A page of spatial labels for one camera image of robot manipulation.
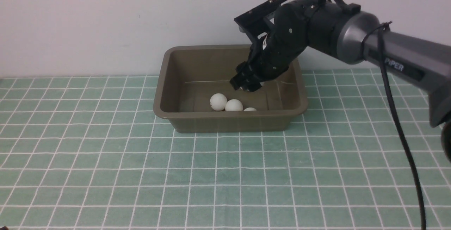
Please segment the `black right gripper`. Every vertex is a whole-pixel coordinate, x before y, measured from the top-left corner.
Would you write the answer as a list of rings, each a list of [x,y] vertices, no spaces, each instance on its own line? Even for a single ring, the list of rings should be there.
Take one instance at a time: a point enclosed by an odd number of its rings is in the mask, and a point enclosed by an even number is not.
[[[284,73],[306,47],[298,40],[285,43],[275,36],[260,39],[256,45],[251,45],[247,61],[238,65],[237,74],[230,79],[230,84],[234,90],[255,92],[264,82],[277,79]]]

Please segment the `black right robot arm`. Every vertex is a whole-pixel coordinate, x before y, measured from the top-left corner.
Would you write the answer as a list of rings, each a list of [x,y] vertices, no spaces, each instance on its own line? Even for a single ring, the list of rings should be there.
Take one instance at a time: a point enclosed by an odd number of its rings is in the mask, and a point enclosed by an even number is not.
[[[230,80],[235,90],[254,92],[277,79],[307,47],[346,64],[369,61],[427,93],[430,125],[444,124],[441,143],[450,158],[449,46],[392,32],[358,4],[330,0],[268,0],[235,22],[252,43]]]

